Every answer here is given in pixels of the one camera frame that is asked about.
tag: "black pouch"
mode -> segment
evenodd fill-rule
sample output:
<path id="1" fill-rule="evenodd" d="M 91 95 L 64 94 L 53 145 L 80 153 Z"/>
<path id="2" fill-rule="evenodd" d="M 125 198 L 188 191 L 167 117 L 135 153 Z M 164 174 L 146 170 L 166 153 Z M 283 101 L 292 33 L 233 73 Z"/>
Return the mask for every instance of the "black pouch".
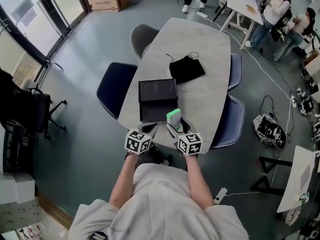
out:
<path id="1" fill-rule="evenodd" d="M 172 78 L 175 79 L 177 84 L 196 79 L 206 73 L 200 64 L 200 61 L 198 59 L 193 59 L 191 53 L 180 60 L 171 62 L 169 69 Z"/>

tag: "white table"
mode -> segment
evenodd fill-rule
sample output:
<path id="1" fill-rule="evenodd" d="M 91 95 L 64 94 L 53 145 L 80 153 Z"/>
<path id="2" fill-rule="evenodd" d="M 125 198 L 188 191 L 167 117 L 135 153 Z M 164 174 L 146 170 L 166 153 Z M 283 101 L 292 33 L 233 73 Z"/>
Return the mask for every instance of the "white table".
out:
<path id="1" fill-rule="evenodd" d="M 284 195 L 282 197 L 281 203 L 278 207 L 277 213 L 282 213 L 290 209 L 301 206 L 299 202 L 299 197 L 308 192 L 312 172 L 315 166 L 316 155 L 314 152 L 311 152 L 303 147 L 296 146 L 293 157 L 293 164 L 289 176 L 288 183 L 286 185 Z M 299 191 L 295 189 L 295 181 L 297 173 L 303 169 L 304 165 L 309 165 L 310 173 L 306 175 L 306 183 L 303 188 Z"/>
<path id="2" fill-rule="evenodd" d="M 178 107 L 203 138 L 207 153 L 216 134 L 228 91 L 231 48 L 228 35 L 191 20 L 171 18 L 160 30 L 143 56 L 126 94 L 119 123 L 127 129 L 140 124 L 138 82 L 171 79 L 171 55 L 180 60 L 190 52 L 199 53 L 205 75 L 177 85 Z M 158 127 L 155 143 L 175 148 L 165 122 Z"/>
<path id="3" fill-rule="evenodd" d="M 247 5 L 251 6 L 255 12 L 249 11 L 247 8 Z M 245 32 L 246 36 L 245 36 L 243 43 L 241 45 L 241 48 L 240 48 L 240 50 L 243 50 L 245 43 L 248 40 L 248 38 L 252 32 L 252 29 L 254 28 L 255 23 L 257 22 L 260 25 L 264 24 L 262 21 L 261 15 L 259 13 L 259 9 L 258 9 L 256 0 L 228 0 L 226 6 L 229 7 L 232 10 L 232 12 L 231 12 L 230 16 L 228 17 L 228 19 L 223 24 L 220 31 L 221 32 L 224 31 L 225 28 L 228 25 L 230 25 L 230 26 L 233 26 L 233 27 Z M 235 16 L 236 13 L 238 13 L 237 14 L 237 24 L 231 22 L 232 18 Z M 246 29 L 246 28 L 240 26 L 240 14 L 243 16 L 246 16 L 247 18 L 252 20 L 249 29 Z"/>

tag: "navy blue chair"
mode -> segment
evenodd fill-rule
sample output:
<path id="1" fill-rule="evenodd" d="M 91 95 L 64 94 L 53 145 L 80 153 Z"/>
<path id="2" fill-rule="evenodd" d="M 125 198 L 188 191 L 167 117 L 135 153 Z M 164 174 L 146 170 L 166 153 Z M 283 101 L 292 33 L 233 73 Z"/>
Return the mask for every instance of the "navy blue chair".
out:
<path id="1" fill-rule="evenodd" d="M 231 69 L 228 91 L 237 87 L 242 80 L 242 57 L 238 54 L 231 54 Z"/>
<path id="2" fill-rule="evenodd" d="M 221 149 L 237 143 L 244 126 L 245 115 L 246 105 L 227 95 L 210 149 Z"/>
<path id="3" fill-rule="evenodd" d="M 120 115 L 137 68 L 133 64 L 112 62 L 96 91 L 99 102 L 114 119 L 118 119 Z"/>

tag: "backpack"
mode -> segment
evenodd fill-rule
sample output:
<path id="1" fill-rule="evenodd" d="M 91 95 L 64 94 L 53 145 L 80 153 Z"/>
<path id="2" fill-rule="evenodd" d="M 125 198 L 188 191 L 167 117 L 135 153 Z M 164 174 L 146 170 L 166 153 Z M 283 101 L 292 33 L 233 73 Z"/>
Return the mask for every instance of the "backpack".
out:
<path id="1" fill-rule="evenodd" d="M 253 125 L 260 141 L 283 150 L 286 144 L 286 134 L 278 125 L 275 116 L 268 112 L 253 119 Z"/>

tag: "marble tabletop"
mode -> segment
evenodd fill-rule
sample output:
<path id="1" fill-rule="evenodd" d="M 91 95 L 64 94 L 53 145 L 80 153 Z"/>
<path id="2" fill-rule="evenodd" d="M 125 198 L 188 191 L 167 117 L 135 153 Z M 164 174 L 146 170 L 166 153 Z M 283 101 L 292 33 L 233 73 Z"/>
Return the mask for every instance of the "marble tabletop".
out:
<path id="1" fill-rule="evenodd" d="M 136 128 L 140 122 L 138 82 L 171 79 L 169 64 L 197 52 L 205 75 L 177 85 L 178 107 L 181 116 L 190 121 L 201 134 L 203 148 L 209 151 L 217 131 L 228 91 L 231 48 L 230 38 L 218 30 L 195 21 L 171 18 L 155 37 L 126 94 L 119 123 L 127 129 Z M 165 122 L 159 125 L 153 142 L 174 148 L 174 140 Z"/>

